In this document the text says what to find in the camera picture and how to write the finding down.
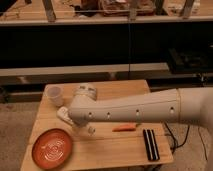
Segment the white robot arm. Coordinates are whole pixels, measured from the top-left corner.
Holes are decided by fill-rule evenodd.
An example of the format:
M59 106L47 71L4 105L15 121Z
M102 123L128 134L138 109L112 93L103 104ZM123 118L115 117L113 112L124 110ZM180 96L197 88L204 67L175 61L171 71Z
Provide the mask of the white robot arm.
M213 171L213 88L178 88L97 100L91 84L81 84L69 107L77 124L88 122L181 123L206 128L212 137L205 171Z

